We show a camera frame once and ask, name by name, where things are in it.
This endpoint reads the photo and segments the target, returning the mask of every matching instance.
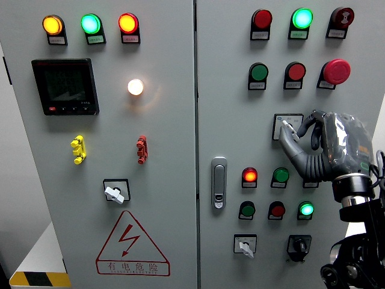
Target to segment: lightning bolt symbol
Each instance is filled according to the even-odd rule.
[[[119,242],[124,242],[124,241],[128,241],[128,240],[133,240],[133,242],[131,243],[131,245],[128,247],[127,250],[123,251],[123,254],[122,254],[122,257],[126,256],[128,254],[128,250],[132,247],[132,245],[135,244],[135,242],[139,239],[140,235],[139,236],[134,236],[134,237],[131,237],[131,238],[125,238],[125,236],[128,234],[128,232],[132,229],[132,225],[129,224],[125,230],[125,232],[123,233],[123,235],[120,237],[119,239]]]

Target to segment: robotic arm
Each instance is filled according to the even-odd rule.
[[[295,141],[295,132],[283,125],[279,142],[285,154],[306,181],[331,181],[334,199],[342,204],[340,219],[364,222],[366,233],[347,237],[331,248],[331,264],[321,268],[328,289],[385,288],[385,155],[377,153],[372,164],[371,137],[363,124],[348,114],[314,110],[300,126],[303,137],[314,125],[307,154]],[[372,184],[371,172],[378,181]],[[373,188],[380,186],[380,197]]]

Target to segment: green push button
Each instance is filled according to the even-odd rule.
[[[280,167],[274,171],[273,177],[277,182],[286,182],[289,179],[289,171],[284,167]]]
[[[255,213],[255,209],[252,206],[245,206],[242,208],[242,215],[251,217]]]
[[[257,64],[255,67],[251,70],[251,76],[256,81],[261,81],[267,77],[267,68],[263,64]]]

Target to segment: warning sign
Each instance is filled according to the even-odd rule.
[[[120,215],[97,256],[96,268],[101,275],[170,275],[170,263],[129,211]]]

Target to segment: yellow terminal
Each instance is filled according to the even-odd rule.
[[[81,135],[78,135],[71,142],[71,147],[73,148],[72,153],[76,158],[73,160],[75,164],[81,164],[85,157],[87,156],[87,152],[85,151],[84,138]]]

